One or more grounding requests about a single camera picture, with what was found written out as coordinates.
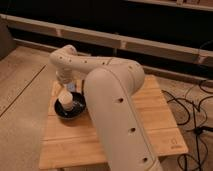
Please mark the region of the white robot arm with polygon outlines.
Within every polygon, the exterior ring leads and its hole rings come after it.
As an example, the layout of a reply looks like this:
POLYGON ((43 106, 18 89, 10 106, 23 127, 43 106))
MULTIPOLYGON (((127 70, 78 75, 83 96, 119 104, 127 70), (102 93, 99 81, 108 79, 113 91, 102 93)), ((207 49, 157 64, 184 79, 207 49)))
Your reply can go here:
POLYGON ((62 84, 74 70, 86 74, 86 106, 111 171, 163 171, 132 100, 145 78, 138 62, 79 56, 71 45, 53 51, 50 61, 62 84))

